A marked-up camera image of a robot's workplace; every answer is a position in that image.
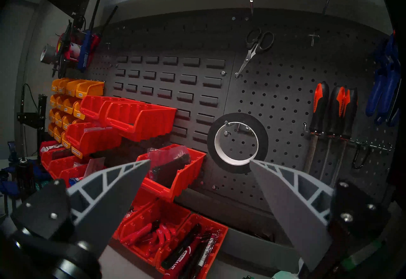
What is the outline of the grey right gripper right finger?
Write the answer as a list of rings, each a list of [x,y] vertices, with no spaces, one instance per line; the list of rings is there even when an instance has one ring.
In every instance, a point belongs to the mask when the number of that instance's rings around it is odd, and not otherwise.
[[[253,159],[251,172],[303,261],[300,271],[353,271],[381,248],[391,214],[354,183],[330,187],[304,172]]]

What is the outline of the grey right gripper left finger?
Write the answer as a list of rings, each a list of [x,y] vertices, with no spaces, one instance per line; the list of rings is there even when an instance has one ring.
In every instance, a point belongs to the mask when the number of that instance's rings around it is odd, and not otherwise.
[[[149,169],[147,159],[97,171],[69,188],[54,180],[13,210],[11,220],[31,236],[86,242],[99,258]]]

